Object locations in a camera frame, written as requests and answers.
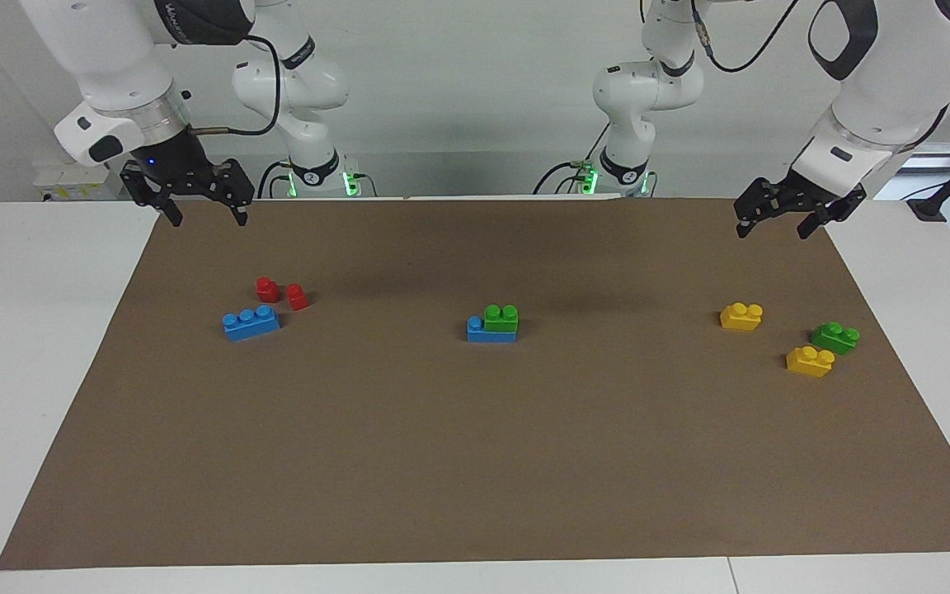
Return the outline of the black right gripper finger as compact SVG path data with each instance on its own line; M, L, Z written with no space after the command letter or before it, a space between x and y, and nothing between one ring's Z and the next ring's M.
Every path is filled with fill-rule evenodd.
M129 198L138 206L152 207L165 215L173 227L178 227L182 222L182 213L177 203L172 199L170 187L162 187L155 191L149 184L148 179L140 169L137 162L125 162L120 170L120 180L129 193Z
M246 226L247 208L252 205L254 187L237 159L226 159L214 166L214 200L225 205L238 226Z

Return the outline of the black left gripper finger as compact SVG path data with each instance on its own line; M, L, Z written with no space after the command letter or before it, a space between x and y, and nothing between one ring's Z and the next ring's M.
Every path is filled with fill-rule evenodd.
M766 179L754 179L735 199L736 234L745 239L754 227L780 214L778 188Z
M797 226L801 240L807 240L816 230L834 222L844 222L857 207L867 199L866 188L856 185L844 198L831 200L830 203L819 200L810 214Z

